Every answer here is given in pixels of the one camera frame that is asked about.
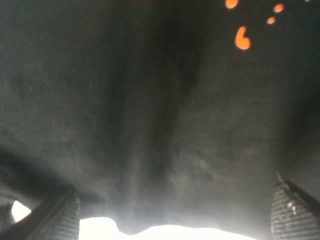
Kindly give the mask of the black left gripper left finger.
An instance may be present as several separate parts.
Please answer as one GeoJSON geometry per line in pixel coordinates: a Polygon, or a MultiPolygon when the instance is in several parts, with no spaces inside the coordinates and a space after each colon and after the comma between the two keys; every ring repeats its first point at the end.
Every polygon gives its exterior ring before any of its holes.
{"type": "Polygon", "coordinates": [[[2,240],[77,240],[80,233],[78,192],[66,187],[43,201],[22,220],[0,233],[2,240]]]}

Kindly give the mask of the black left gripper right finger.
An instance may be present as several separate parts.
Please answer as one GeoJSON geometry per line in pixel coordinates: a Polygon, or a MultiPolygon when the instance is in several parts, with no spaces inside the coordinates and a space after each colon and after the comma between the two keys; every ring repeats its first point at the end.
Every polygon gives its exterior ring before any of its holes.
{"type": "Polygon", "coordinates": [[[277,172],[270,229],[274,240],[318,240],[320,201],[277,172]]]}

